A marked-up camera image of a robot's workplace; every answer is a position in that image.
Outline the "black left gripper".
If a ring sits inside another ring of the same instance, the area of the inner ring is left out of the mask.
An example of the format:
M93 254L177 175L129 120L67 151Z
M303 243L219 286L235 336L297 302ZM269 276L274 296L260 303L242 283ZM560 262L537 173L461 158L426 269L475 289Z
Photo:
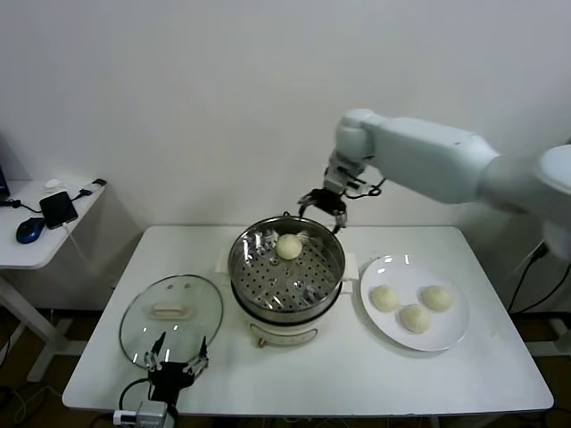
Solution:
M178 400L180 392L194 384L195 375L200 375L209 365L207 338L203 337L198 353L188 364L163 362L159 368L159 354L166 338L163 331L144 355L145 367L151 381L150 400Z

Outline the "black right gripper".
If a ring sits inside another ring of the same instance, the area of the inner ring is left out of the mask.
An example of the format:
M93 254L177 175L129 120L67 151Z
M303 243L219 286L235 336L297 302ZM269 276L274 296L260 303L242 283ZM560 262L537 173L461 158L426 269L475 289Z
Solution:
M327 189L312 189L298 201L298 217L302 218L308 207L314 206L326 213L335 213L334 232L338 233L347 225L347 213L341 195Z

